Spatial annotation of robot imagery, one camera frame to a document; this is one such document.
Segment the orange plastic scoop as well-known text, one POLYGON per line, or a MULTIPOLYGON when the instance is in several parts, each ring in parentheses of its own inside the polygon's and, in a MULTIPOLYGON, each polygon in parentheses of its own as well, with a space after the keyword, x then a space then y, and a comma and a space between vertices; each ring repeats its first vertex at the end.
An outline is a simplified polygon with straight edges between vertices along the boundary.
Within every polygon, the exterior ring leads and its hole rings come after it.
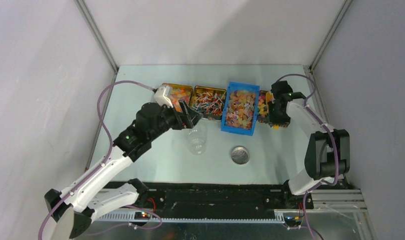
POLYGON ((266 92, 265 100, 268 107, 269 126, 273 127, 274 130, 278 130, 280 126, 278 124, 274 124, 273 121, 271 120, 271 116, 273 116, 274 96, 270 91, 266 92))

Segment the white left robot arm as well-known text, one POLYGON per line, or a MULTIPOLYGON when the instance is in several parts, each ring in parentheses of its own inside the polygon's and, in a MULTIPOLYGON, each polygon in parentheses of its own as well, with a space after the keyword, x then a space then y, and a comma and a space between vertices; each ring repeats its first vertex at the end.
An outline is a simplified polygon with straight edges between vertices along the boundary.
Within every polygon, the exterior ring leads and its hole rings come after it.
POLYGON ((104 194, 99 192, 150 150, 152 142, 162 134, 170 129, 192 129, 202 119, 203 115, 183 100, 179 105, 182 111, 156 102, 145 103, 98 163, 62 191, 50 189, 44 196, 49 213, 39 229, 38 239, 43 238, 49 219, 56 223, 50 239, 69 240, 83 234, 96 219, 113 210, 130 205, 145 207, 149 189, 137 178, 104 194))

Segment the clear plastic jar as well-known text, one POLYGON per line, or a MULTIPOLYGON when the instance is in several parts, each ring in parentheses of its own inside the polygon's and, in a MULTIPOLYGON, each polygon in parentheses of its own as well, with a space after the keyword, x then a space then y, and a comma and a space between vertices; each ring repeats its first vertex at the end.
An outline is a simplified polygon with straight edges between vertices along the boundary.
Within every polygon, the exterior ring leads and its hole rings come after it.
POLYGON ((188 130, 186 137, 188 150, 195 155, 202 155, 207 149, 207 124, 199 122, 188 130))

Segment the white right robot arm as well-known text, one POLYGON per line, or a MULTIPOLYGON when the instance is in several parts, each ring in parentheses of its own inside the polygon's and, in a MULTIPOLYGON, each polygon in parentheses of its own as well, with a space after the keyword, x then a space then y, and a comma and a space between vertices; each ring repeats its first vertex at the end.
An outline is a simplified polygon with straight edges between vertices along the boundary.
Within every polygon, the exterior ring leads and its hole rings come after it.
POLYGON ((268 92, 269 125, 275 128, 296 123, 308 136, 304 168, 281 187, 281 202, 296 209, 321 185, 334 186, 350 170, 350 135, 322 119, 308 104, 308 97, 295 92, 287 81, 277 81, 268 92))

